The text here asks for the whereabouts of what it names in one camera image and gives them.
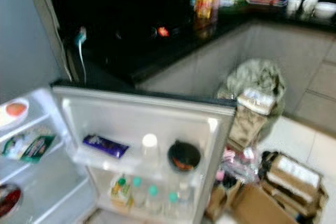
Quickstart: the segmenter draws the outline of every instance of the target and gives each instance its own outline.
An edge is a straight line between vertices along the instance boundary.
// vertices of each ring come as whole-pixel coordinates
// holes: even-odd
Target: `white bowl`
[[[26,106],[26,110],[19,116],[8,115],[6,107],[12,103],[22,103]],[[28,110],[29,102],[25,98],[17,98],[0,106],[0,131],[8,130],[21,124],[26,119]]]
[[[336,14],[336,4],[329,2],[318,2],[314,9],[314,15],[318,18],[331,18]]]

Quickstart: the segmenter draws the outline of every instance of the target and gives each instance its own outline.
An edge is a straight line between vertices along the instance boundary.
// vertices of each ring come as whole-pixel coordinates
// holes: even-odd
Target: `teal bottle cap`
[[[133,186],[140,187],[142,183],[142,179],[140,177],[133,178]]]
[[[119,178],[119,180],[118,180],[118,184],[119,184],[119,186],[123,186],[125,183],[126,183],[126,179],[124,179],[124,178]]]
[[[169,201],[172,203],[177,202],[178,196],[177,193],[169,193]]]
[[[148,188],[148,193],[150,196],[156,196],[158,194],[158,191],[157,191],[157,187],[156,186],[150,186]]]

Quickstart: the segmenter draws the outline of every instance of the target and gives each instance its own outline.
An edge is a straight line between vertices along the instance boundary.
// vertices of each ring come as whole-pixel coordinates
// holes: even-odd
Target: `purple packet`
[[[119,144],[97,135],[87,135],[84,137],[83,143],[106,152],[116,158],[121,158],[129,148],[127,145]]]

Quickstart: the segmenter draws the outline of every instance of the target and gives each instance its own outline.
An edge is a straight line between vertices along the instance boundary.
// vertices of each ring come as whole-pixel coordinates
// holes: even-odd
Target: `electrical cord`
[[[87,75],[86,75],[86,68],[85,68],[85,64],[84,64],[84,60],[83,60],[83,54],[82,54],[82,44],[84,43],[84,41],[86,40],[86,29],[85,27],[81,27],[79,30],[79,34],[75,40],[75,43],[78,47],[78,52],[79,52],[79,58],[82,64],[82,68],[83,68],[83,74],[84,74],[84,84],[86,84],[86,79],[87,79]]]
[[[57,37],[57,40],[59,41],[60,43],[60,47],[61,47],[61,52],[62,52],[62,61],[63,61],[63,66],[64,66],[64,69],[67,73],[67,76],[69,77],[70,81],[72,82],[72,76],[71,76],[71,73],[70,73],[70,70],[68,68],[68,65],[67,65],[67,59],[66,59],[66,53],[65,53],[65,50],[64,50],[64,46],[63,46],[63,43],[62,43],[62,40],[61,38],[59,37],[59,34],[58,34],[58,31],[57,31],[57,22],[56,22],[56,17],[54,16],[50,6],[48,5],[48,1],[47,0],[44,0],[45,3],[46,3],[46,6],[50,12],[50,15],[51,15],[51,19],[52,19],[52,24],[54,25],[54,28],[56,30],[56,37]]]

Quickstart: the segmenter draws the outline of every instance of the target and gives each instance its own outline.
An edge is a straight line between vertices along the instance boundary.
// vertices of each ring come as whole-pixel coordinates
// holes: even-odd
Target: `black bowl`
[[[176,140],[168,150],[168,160],[180,172],[190,172],[200,163],[201,153],[194,145]]]

